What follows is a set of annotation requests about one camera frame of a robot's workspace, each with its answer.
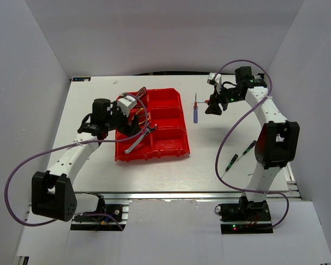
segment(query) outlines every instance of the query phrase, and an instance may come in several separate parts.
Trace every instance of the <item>blue screwdriver handle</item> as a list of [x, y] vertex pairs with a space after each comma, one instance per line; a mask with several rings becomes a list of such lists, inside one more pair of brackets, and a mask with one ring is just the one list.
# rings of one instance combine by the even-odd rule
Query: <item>blue screwdriver handle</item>
[[197, 123], [197, 107], [194, 107], [194, 123]]

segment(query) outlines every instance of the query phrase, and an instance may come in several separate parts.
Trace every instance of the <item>wire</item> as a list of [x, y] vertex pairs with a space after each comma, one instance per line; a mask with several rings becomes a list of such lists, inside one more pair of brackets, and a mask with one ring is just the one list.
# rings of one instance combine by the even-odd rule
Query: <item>wire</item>
[[[124, 95], [127, 95], [127, 96], [131, 96], [133, 98], [135, 98], [141, 105], [142, 107], [144, 108], [145, 110], [145, 115], [146, 115], [146, 120], [148, 119], [148, 112], [146, 110], [146, 106], [145, 104], [142, 102], [142, 100], [140, 100], [139, 98], [137, 98], [136, 96], [132, 95], [132, 94], [128, 94], [128, 93], [124, 93]], [[78, 142], [79, 145], [86, 145], [86, 144], [91, 144], [93, 142], [98, 142], [98, 143], [102, 143], [102, 142], [125, 142], [125, 141], [129, 141], [135, 137], [138, 137], [139, 135], [141, 135], [146, 129], [147, 129], [147, 124], [148, 124], [148, 121], [145, 122], [145, 124], [143, 125], [141, 131], [139, 131], [137, 134], [135, 134], [134, 136], [130, 136], [128, 138], [125, 138], [125, 139], [120, 139], [120, 140], [88, 140], [88, 141], [81, 141], [81, 142]], [[50, 224], [54, 221], [56, 221], [56, 219], [53, 219], [53, 220], [49, 220], [47, 222], [39, 222], [39, 223], [36, 223], [36, 224], [30, 224], [28, 222], [25, 222], [25, 221], [22, 221], [20, 220], [16, 215], [15, 213], [13, 212], [12, 208], [11, 208], [11, 205], [10, 205], [10, 202], [9, 202], [9, 196], [8, 196], [8, 191], [9, 191], [9, 186], [10, 186], [10, 182], [11, 182], [11, 179], [13, 178], [13, 176], [16, 174], [16, 172], [26, 163], [28, 163], [29, 161], [37, 158], [37, 157], [40, 157], [40, 156], [43, 156], [43, 155], [47, 155], [48, 153], [53, 153], [53, 152], [56, 152], [56, 151], [59, 151], [59, 150], [63, 150], [63, 149], [67, 149], [67, 148], [71, 148], [71, 147], [75, 147], [77, 146], [76, 143], [73, 143], [73, 144], [69, 144], [69, 145], [64, 145], [64, 146], [61, 146], [61, 147], [57, 147], [57, 148], [54, 148], [54, 149], [50, 149], [50, 150], [47, 150], [47, 151], [44, 151], [44, 152], [41, 152], [41, 153], [37, 153], [36, 155], [33, 155], [31, 157], [28, 157], [27, 159], [25, 159], [24, 161], [22, 161], [20, 164], [18, 164], [16, 166], [16, 168], [14, 170], [12, 170], [11, 174], [9, 175], [7, 181], [6, 181], [6, 184], [5, 184], [5, 189], [4, 189], [4, 199], [5, 199], [5, 205], [6, 205], [6, 208], [8, 210], [8, 212], [10, 213], [11, 217], [16, 221], [18, 222], [19, 224], [21, 225], [24, 225], [24, 226], [30, 226], [30, 227], [36, 227], [36, 226], [41, 226], [41, 225], [47, 225], [47, 224]]]
[[215, 207], [215, 214], [220, 215], [221, 211], [216, 211], [218, 206], [220, 206], [220, 204]]
[[232, 82], [229, 82], [229, 81], [224, 81], [222, 83], [222, 86], [224, 86], [225, 84], [231, 84], [232, 86], [236, 87], [237, 85], [236, 84], [233, 84]]
[[[218, 75], [218, 73], [220, 73], [220, 72], [223, 70], [223, 68], [225, 68], [227, 65], [230, 65], [230, 64], [235, 63], [235, 62], [250, 62], [250, 63], [256, 65], [257, 67], [259, 67], [259, 68], [265, 73], [265, 75], [266, 75], [266, 76], [268, 77], [268, 79], [269, 79], [270, 88], [269, 88], [269, 90], [268, 90], [267, 96], [269, 96], [269, 95], [271, 94], [271, 92], [272, 92], [272, 88], [273, 88], [273, 84], [272, 84], [272, 79], [271, 79], [270, 75], [269, 75], [269, 74], [267, 73], [267, 71], [266, 71], [265, 69], [263, 69], [259, 64], [257, 64], [256, 62], [253, 62], [253, 61], [251, 61], [251, 60], [240, 59], [240, 60], [230, 61], [230, 62], [228, 62], [228, 63], [226, 63], [226, 64], [224, 64], [224, 65], [222, 66], [222, 68], [221, 68], [221, 69], [215, 74], [215, 76], [214, 76], [213, 79], [214, 79], [214, 80], [216, 79], [216, 76]], [[226, 134], [226, 136], [223, 138], [223, 140], [222, 140], [222, 142], [221, 142], [221, 144], [220, 144], [220, 147], [218, 148], [218, 152], [217, 152], [217, 155], [216, 155], [216, 162], [215, 162], [215, 171], [216, 171], [216, 176], [217, 176], [218, 180], [219, 180], [220, 182], [222, 182], [224, 185], [226, 185], [227, 187], [231, 188], [231, 189], [238, 190], [238, 191], [240, 191], [240, 192], [252, 192], [252, 193], [260, 193], [260, 194], [265, 194], [265, 193], [266, 193], [266, 194], [279, 194], [279, 195], [281, 195], [281, 196], [283, 196], [283, 197], [285, 198], [285, 200], [286, 200], [286, 202], [287, 202], [287, 207], [286, 207], [286, 211], [285, 211], [283, 217], [282, 217], [282, 218], [281, 218], [276, 224], [274, 224], [274, 225], [272, 225], [272, 226], [269, 226], [269, 227], [265, 227], [265, 229], [271, 229], [271, 228], [274, 228], [274, 227], [278, 226], [278, 225], [279, 225], [280, 223], [282, 223], [283, 220], [286, 218], [286, 216], [287, 216], [287, 214], [288, 214], [288, 211], [289, 211], [289, 200], [288, 200], [288, 197], [287, 197], [284, 193], [282, 193], [282, 192], [263, 192], [263, 191], [260, 191], [260, 190], [242, 189], [242, 188], [234, 187], [234, 186], [228, 184], [227, 182], [225, 182], [225, 181], [221, 178], [221, 176], [220, 176], [220, 174], [219, 174], [219, 172], [218, 172], [218, 161], [219, 161], [219, 159], [220, 159], [220, 154], [221, 154], [222, 148], [223, 148], [225, 142], [227, 141], [228, 137], [229, 137], [230, 134], [233, 132], [233, 130], [238, 126], [238, 124], [241, 123], [242, 120], [244, 120], [244, 119], [245, 119], [245, 118], [246, 118], [251, 112], [253, 112], [254, 110], [256, 110], [256, 108], [257, 108], [258, 106], [260, 106], [262, 103], [264, 103], [265, 100], [267, 100], [267, 97], [264, 97], [264, 98], [263, 98], [258, 104], [256, 104], [251, 110], [249, 110], [249, 111], [248, 111], [247, 113], [245, 113], [245, 114], [244, 114], [239, 120], [237, 120], [237, 122], [236, 122], [236, 123], [230, 128], [230, 130], [228, 131], [228, 133]]]
[[90, 213], [83, 213], [82, 215], [84, 216], [105, 216], [105, 217], [108, 217], [108, 218], [111, 218], [112, 221], [114, 223], [116, 223], [116, 225], [120, 228], [121, 231], [123, 231], [124, 229], [122, 228], [122, 226], [114, 219], [114, 217], [112, 217], [111, 215], [109, 214], [90, 214]]
[[110, 217], [105, 218], [102, 222], [100, 222], [100, 224], [101, 224], [101, 225], [104, 225], [105, 223], [108, 224], [107, 221], [108, 221], [109, 219], [110, 219]]
[[[144, 113], [141, 114], [141, 115], [139, 115], [139, 113], [140, 113], [141, 111], [143, 111], [143, 108], [140, 108], [140, 109], [135, 113], [134, 117], [135, 117], [135, 116], [138, 116], [138, 118], [144, 117], [144, 116], [145, 116]], [[146, 117], [145, 117], [145, 120], [139, 122], [138, 124], [141, 125], [141, 124], [143, 124], [143, 123], [145, 123], [145, 122], [146, 122]]]
[[250, 223], [247, 224], [247, 226], [251, 225], [251, 224], [254, 222], [255, 217], [256, 217], [256, 216], [254, 216], [254, 218], [252, 218], [252, 220], [250, 221]]
[[260, 216], [259, 216], [259, 214], [257, 214], [256, 221], [252, 225], [256, 225], [258, 223], [258, 221], [259, 221], [259, 218], [260, 218]]

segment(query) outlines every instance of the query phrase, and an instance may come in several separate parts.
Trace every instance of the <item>black wire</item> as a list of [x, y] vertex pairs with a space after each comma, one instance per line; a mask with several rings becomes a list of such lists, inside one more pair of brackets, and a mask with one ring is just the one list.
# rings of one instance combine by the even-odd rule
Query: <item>black wire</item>
[[232, 86], [237, 86], [236, 84], [233, 84], [232, 82], [229, 82], [229, 81], [225, 81], [222, 83], [222, 86], [224, 86], [225, 84], [231, 84]]
[[221, 215], [221, 211], [216, 211], [216, 209], [217, 209], [218, 206], [220, 206], [220, 204], [215, 207], [215, 214]]

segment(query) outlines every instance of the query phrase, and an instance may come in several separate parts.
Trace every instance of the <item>small tool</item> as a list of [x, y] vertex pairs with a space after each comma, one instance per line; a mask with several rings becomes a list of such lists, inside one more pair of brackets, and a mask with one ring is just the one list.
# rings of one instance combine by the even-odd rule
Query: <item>small tool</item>
[[196, 101], [196, 93], [195, 93], [195, 102], [194, 102], [194, 123], [197, 123], [197, 101]]
[[231, 169], [231, 167], [233, 166], [234, 162], [237, 160], [238, 158], [238, 155], [235, 154], [232, 158], [232, 160], [229, 162], [228, 166], [226, 167], [226, 170], [224, 172], [224, 174], [222, 175], [221, 178], [223, 178], [225, 176], [225, 174]]
[[147, 124], [147, 128], [143, 132], [143, 134], [141, 134], [140, 137], [137, 138], [137, 140], [128, 149], [126, 149], [124, 152], [125, 153], [131, 153], [131, 151], [142, 141], [142, 139], [145, 138], [148, 134], [150, 134], [154, 130], [156, 130], [156, 128], [157, 128], [157, 124], [153, 128], [151, 127], [151, 123]]
[[142, 98], [144, 95], [146, 95], [147, 93], [147, 88], [146, 87], [142, 87], [136, 94], [136, 97], [138, 98]]
[[248, 148], [246, 148], [246, 150], [243, 152], [243, 154], [240, 156], [239, 159], [241, 159], [243, 156], [245, 156], [255, 145], [256, 145], [256, 141], [254, 140], [249, 146]]

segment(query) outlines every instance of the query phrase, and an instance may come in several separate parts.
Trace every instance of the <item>red screwdriver handle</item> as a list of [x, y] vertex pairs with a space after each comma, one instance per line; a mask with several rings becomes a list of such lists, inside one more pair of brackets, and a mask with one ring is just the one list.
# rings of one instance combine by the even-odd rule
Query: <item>red screwdriver handle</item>
[[146, 87], [142, 87], [136, 94], [136, 96], [138, 98], [142, 98], [144, 95], [146, 95], [147, 93], [147, 88]]

